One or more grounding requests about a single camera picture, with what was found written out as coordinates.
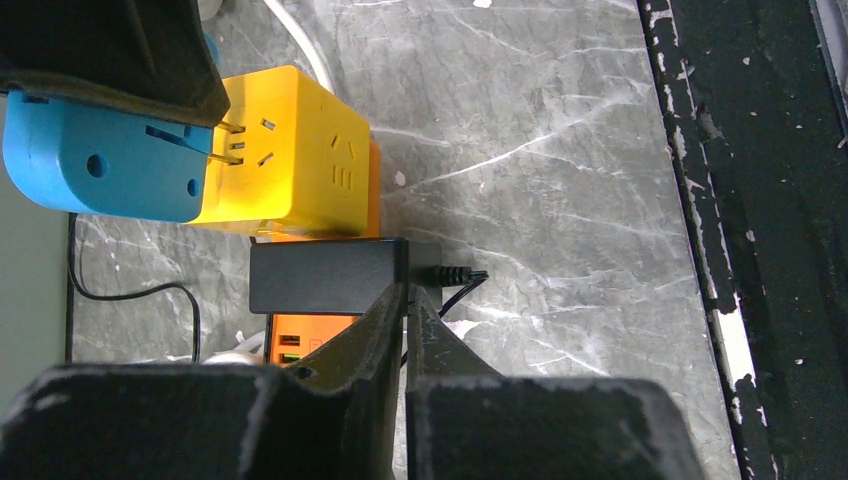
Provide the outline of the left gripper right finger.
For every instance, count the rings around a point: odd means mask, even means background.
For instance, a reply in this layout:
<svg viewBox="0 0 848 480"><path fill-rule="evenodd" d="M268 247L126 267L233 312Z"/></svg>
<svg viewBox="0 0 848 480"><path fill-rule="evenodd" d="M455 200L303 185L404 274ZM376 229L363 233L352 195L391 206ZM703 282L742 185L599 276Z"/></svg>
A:
<svg viewBox="0 0 848 480"><path fill-rule="evenodd" d="M510 377L410 294L406 387L413 479L700 479L683 415L632 378Z"/></svg>

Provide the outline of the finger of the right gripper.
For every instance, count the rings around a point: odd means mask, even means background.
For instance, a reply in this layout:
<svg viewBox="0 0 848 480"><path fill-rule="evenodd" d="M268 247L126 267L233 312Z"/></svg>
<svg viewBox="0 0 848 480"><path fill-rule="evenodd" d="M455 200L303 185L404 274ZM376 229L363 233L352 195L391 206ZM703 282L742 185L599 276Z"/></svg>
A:
<svg viewBox="0 0 848 480"><path fill-rule="evenodd" d="M230 108L194 1L4 1L12 91L201 127Z"/></svg>

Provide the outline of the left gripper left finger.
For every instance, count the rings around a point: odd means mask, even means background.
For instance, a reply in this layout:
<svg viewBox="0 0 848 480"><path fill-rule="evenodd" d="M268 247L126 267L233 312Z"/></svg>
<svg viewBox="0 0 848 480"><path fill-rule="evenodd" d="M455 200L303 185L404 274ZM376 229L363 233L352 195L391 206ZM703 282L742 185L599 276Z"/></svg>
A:
<svg viewBox="0 0 848 480"><path fill-rule="evenodd" d="M5 479L389 479L406 288L291 366L68 364L1 426Z"/></svg>

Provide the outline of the orange power strip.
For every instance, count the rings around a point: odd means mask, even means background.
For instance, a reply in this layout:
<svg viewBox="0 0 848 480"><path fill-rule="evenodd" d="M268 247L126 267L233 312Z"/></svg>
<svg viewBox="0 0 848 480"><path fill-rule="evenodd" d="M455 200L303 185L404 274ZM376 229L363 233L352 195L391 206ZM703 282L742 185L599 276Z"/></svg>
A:
<svg viewBox="0 0 848 480"><path fill-rule="evenodd" d="M360 238L380 236L380 170L380 148L371 138L367 225ZM294 363L347 329L357 318L357 315L268 315L264 360L278 366Z"/></svg>

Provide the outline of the light blue adapter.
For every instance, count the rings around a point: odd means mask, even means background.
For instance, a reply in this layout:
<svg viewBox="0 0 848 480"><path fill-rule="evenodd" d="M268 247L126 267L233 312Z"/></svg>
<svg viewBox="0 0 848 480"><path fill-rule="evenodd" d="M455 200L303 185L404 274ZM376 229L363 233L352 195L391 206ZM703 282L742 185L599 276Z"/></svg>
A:
<svg viewBox="0 0 848 480"><path fill-rule="evenodd" d="M201 211L212 149L210 128L22 91L7 97L6 172L45 208L188 223Z"/></svg>

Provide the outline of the black power adapter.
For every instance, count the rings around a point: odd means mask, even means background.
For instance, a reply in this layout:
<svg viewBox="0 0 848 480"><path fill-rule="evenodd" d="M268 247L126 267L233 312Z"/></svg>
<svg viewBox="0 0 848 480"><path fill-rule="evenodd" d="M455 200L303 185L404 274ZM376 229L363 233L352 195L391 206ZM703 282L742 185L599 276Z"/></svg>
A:
<svg viewBox="0 0 848 480"><path fill-rule="evenodd" d="M263 243L251 247L255 314L362 315L394 284L442 297L441 248L402 237Z"/></svg>

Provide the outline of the yellow cube socket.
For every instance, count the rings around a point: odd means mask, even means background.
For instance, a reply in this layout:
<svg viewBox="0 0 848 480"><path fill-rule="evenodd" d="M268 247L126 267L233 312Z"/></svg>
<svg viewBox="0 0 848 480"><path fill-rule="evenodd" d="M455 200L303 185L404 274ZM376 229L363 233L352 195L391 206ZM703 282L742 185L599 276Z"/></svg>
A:
<svg viewBox="0 0 848 480"><path fill-rule="evenodd" d="M224 79L191 224L272 241L374 237L380 152L366 119L294 66Z"/></svg>

